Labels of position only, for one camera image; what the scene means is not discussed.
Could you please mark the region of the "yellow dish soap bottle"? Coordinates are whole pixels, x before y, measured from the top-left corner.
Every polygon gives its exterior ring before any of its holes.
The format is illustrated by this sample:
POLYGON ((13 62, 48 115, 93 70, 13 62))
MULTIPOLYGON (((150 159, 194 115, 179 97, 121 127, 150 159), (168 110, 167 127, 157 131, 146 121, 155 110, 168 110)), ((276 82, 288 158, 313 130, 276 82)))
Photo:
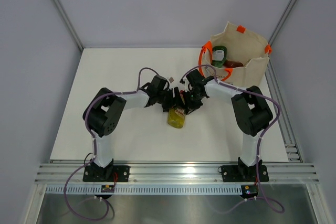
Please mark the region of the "yellow dish soap bottle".
POLYGON ((185 117, 186 117, 185 109, 181 107, 174 107, 172 109, 169 109, 167 116, 167 123, 171 127, 181 129, 184 126, 185 117))

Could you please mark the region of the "red dish soap bottle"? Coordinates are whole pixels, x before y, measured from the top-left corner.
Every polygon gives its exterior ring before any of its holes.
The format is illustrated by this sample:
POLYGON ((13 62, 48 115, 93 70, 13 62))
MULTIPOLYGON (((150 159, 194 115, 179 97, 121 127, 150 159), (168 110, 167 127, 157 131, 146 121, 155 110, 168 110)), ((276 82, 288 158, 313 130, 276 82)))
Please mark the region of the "red dish soap bottle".
POLYGON ((243 67, 244 65, 239 62, 239 61, 230 61, 230 60, 226 60, 224 62, 224 67, 225 68, 237 68, 237 67, 243 67))

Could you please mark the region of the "green dish soap bottle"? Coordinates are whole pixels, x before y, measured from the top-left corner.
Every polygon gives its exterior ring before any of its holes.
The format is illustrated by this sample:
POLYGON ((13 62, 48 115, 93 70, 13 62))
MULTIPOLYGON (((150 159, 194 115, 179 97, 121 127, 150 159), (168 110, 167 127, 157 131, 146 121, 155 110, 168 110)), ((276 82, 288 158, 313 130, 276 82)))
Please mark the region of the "green dish soap bottle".
POLYGON ((215 46, 212 50, 211 65, 221 68, 227 58, 227 48, 225 46, 215 46))

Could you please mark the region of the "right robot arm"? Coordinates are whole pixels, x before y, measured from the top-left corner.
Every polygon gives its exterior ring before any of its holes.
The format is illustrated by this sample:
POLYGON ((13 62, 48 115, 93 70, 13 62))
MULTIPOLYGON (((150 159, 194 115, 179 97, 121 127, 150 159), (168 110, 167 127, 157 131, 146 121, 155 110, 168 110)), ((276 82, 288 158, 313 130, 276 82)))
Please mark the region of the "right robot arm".
POLYGON ((184 84, 185 80, 188 81, 189 90, 183 91, 182 95, 188 114, 199 109, 204 98, 219 98, 232 105, 236 123, 243 132, 238 176, 243 180, 252 179, 262 164, 257 157, 257 138, 273 119, 266 97, 257 86, 242 89, 213 76, 204 77, 197 69, 187 72, 180 83, 184 84))

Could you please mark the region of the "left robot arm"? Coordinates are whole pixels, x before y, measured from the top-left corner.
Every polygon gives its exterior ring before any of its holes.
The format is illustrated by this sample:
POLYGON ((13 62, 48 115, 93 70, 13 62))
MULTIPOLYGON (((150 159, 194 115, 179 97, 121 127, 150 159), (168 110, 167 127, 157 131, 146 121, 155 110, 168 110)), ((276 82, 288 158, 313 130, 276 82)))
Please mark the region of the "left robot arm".
POLYGON ((108 181, 113 174, 108 135, 116 129, 123 111, 160 104, 163 112, 168 112, 179 101, 178 87, 171 88, 169 81, 158 74, 135 91, 113 92, 101 88, 82 116, 93 138, 93 159, 87 166, 101 181, 108 181))

